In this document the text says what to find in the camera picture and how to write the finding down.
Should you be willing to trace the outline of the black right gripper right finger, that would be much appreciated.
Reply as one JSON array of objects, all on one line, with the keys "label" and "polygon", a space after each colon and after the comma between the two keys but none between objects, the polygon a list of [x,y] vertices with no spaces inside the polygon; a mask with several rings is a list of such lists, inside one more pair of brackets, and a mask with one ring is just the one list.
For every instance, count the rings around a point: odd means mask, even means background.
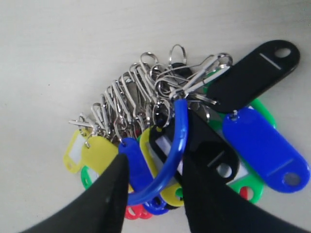
[{"label": "black right gripper right finger", "polygon": [[192,233],[303,233],[243,199],[208,167],[218,148],[200,145],[183,158],[183,196]]}]

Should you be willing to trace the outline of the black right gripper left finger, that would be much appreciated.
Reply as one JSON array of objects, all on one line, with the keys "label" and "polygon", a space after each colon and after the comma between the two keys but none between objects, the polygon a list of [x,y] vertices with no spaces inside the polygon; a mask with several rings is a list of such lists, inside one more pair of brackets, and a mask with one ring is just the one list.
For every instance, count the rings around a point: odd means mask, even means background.
[{"label": "black right gripper left finger", "polygon": [[120,154],[77,199],[27,233],[120,233],[128,200],[129,166]]}]

